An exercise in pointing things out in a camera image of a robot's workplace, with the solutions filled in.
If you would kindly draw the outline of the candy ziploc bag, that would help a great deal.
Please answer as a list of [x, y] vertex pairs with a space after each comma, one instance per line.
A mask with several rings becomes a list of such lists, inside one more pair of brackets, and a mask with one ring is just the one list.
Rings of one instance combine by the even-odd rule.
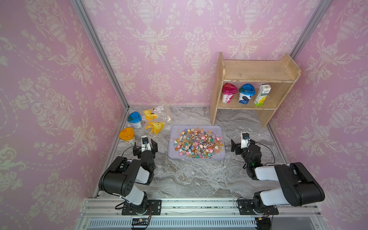
[[161, 130], [164, 129], [166, 123], [165, 122], [148, 122], [145, 126], [145, 129], [149, 129], [150, 130], [150, 134], [155, 134], [157, 135], [158, 133], [161, 132]]
[[162, 104], [153, 108], [143, 110], [142, 120], [148, 122], [172, 122], [171, 110], [169, 105]]

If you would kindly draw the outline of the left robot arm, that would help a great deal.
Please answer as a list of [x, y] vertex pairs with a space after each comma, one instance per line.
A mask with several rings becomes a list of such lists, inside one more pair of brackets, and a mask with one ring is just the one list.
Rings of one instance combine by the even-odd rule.
[[148, 137], [141, 138], [141, 146], [132, 147], [133, 155], [137, 159], [118, 156], [102, 174], [99, 180], [99, 190], [124, 200], [116, 209], [122, 209], [123, 215], [145, 215], [150, 210], [146, 192], [140, 190], [136, 184], [150, 185], [156, 165], [154, 159], [158, 145]]

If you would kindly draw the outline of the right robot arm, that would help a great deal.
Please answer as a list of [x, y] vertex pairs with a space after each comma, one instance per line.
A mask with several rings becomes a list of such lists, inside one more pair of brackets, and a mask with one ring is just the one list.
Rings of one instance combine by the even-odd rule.
[[252, 180], [279, 182], [279, 188], [254, 193], [251, 205], [255, 213], [278, 214], [277, 206], [301, 207], [325, 200], [324, 190], [302, 163], [266, 166], [261, 162], [261, 148], [249, 138], [238, 144], [232, 140], [231, 152], [242, 156], [243, 168]]

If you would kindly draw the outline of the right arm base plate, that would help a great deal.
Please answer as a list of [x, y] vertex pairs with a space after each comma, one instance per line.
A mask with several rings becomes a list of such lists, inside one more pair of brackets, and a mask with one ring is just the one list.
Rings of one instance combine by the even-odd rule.
[[276, 206], [265, 206], [260, 200], [252, 201], [244, 197], [238, 198], [235, 202], [235, 206], [240, 215], [270, 216], [279, 214]]

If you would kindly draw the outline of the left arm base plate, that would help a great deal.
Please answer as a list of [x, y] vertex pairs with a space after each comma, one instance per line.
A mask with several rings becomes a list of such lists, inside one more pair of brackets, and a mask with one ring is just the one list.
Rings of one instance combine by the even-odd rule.
[[125, 202], [122, 208], [123, 216], [134, 215], [153, 215], [159, 216], [161, 214], [162, 200], [149, 199], [144, 200], [141, 205], [133, 205]]

